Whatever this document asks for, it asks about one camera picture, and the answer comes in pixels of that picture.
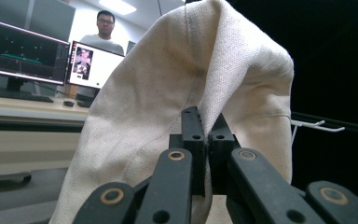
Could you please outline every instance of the gray floor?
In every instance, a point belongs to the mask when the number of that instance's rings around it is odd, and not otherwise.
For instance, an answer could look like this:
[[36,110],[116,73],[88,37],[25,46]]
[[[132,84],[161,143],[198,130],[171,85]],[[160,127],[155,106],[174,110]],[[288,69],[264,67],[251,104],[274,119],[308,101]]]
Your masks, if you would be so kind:
[[0,224],[48,223],[66,171],[32,171],[28,183],[22,177],[0,180]]

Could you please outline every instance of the computer screen display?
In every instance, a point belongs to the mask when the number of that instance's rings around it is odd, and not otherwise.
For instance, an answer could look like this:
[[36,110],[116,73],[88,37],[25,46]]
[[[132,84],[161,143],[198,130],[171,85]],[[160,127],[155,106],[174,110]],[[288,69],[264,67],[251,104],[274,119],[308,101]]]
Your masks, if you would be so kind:
[[70,43],[0,22],[0,75],[63,85]]
[[66,83],[100,89],[124,56],[73,41]]

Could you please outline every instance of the desk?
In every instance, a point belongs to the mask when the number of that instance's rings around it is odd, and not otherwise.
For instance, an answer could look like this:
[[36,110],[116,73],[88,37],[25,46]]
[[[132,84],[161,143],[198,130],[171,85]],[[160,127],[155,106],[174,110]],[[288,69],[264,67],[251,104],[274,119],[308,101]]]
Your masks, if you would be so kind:
[[77,104],[65,106],[63,98],[51,99],[54,103],[0,98],[0,127],[12,122],[40,129],[0,130],[0,175],[69,166],[80,132],[55,132],[48,127],[75,126],[81,130],[89,110]]

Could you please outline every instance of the cloth fold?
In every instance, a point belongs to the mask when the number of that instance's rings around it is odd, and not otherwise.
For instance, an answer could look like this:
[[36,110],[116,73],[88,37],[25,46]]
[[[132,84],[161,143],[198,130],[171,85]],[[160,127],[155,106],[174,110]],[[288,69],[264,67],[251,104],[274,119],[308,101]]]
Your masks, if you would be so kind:
[[[181,111],[192,105],[205,135],[223,113],[241,146],[262,152],[290,182],[293,77],[287,51],[224,0],[162,16],[89,109],[50,223],[72,223],[102,184],[135,186],[151,176],[170,134],[181,132]],[[207,170],[206,196],[193,197],[192,223],[228,223]]]

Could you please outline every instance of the black background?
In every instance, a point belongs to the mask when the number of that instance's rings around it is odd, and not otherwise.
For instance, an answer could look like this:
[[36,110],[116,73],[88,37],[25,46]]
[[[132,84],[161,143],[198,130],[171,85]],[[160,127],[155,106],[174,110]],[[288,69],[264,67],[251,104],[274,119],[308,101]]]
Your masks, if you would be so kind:
[[[292,119],[300,113],[358,125],[358,0],[229,2],[292,56]],[[358,132],[353,131],[299,128],[292,184],[304,190],[326,180],[358,196]]]

